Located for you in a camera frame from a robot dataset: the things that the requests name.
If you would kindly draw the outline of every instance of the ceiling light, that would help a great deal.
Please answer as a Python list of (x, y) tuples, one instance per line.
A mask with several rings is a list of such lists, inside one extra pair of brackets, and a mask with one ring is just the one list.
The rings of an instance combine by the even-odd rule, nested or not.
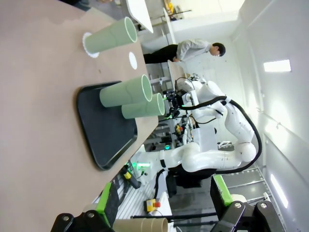
[(266, 72), (290, 72), (290, 60), (285, 59), (274, 62), (266, 62), (264, 63), (264, 69)]
[(275, 187), (275, 189), (276, 189), (276, 191), (277, 191), (277, 193), (278, 193), (278, 195), (279, 195), (279, 197), (280, 197), (284, 207), (287, 209), (289, 202), (286, 199), (283, 190), (281, 189), (278, 181), (276, 180), (276, 178), (275, 178), (275, 176), (273, 174), (270, 175), (270, 180), (271, 180), (272, 184), (274, 185), (274, 187)]

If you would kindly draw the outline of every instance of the black pants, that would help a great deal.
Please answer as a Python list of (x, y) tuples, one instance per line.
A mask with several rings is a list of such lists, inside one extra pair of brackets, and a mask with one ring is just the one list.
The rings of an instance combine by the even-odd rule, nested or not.
[(160, 50), (153, 52), (152, 54), (144, 54), (146, 64), (158, 64), (167, 62), (168, 60), (173, 61), (173, 58), (177, 53), (177, 44), (171, 44), (163, 47)]

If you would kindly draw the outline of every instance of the black hair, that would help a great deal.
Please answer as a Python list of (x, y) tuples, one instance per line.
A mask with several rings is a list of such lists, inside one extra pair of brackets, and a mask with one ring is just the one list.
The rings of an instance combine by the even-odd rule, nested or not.
[(212, 44), (212, 46), (219, 47), (219, 49), (218, 49), (219, 52), (220, 52), (219, 56), (222, 57), (225, 54), (225, 47), (224, 47), (224, 45), (222, 43), (214, 43), (214, 44)]

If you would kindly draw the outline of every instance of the gray shirt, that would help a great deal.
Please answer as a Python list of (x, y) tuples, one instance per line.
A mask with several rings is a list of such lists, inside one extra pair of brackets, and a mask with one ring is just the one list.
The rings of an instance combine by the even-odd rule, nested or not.
[(211, 43), (202, 39), (185, 40), (178, 44), (177, 58), (186, 61), (203, 53), (209, 52)]

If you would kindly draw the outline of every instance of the man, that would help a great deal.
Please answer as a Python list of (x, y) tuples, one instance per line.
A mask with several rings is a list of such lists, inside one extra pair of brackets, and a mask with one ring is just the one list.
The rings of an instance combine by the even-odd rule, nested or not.
[(178, 45), (172, 44), (161, 48), (152, 54), (144, 54), (144, 59), (146, 64), (163, 63), (168, 60), (179, 62), (207, 52), (221, 57), (225, 54), (225, 47), (222, 43), (211, 44), (202, 39), (185, 40)]

